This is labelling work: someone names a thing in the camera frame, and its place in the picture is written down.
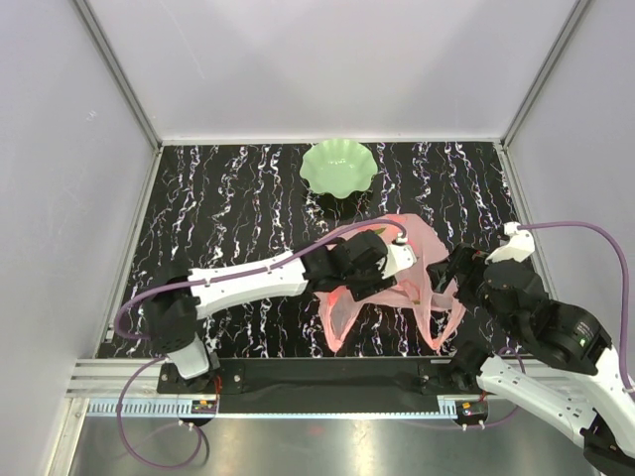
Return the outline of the pink plastic bag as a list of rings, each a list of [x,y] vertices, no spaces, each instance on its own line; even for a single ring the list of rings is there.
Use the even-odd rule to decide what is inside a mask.
[[[465,314],[465,306],[454,294],[455,282],[442,293],[433,291],[427,266],[445,260],[448,250],[435,230],[416,214],[387,214],[385,216],[405,226],[408,244],[413,248],[417,263],[396,275],[396,285],[361,301],[351,292],[339,287],[330,293],[318,293],[318,315],[328,348],[336,352],[342,346],[361,309],[366,304],[409,308],[413,311],[424,341],[435,352],[457,330]]]

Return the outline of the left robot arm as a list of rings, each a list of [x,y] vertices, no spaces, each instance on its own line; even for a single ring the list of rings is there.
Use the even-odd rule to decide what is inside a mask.
[[[197,335],[199,320],[255,300],[330,293],[339,287],[362,300],[395,286],[397,274],[415,262],[405,242],[385,243],[365,230],[259,262],[187,270],[152,289],[142,308],[155,353],[168,357],[189,390],[201,393],[212,385],[214,369]]]

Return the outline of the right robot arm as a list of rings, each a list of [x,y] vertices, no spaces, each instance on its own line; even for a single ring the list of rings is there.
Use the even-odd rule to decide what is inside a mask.
[[[534,251],[530,238],[510,240],[490,253],[461,244],[427,272],[435,292],[456,285],[460,303],[486,310],[534,358],[576,383],[582,400],[471,342],[456,351],[441,380],[463,393],[479,389],[503,397],[564,434],[597,471],[631,475],[634,402],[620,378],[618,352],[591,313],[550,298],[525,264]]]

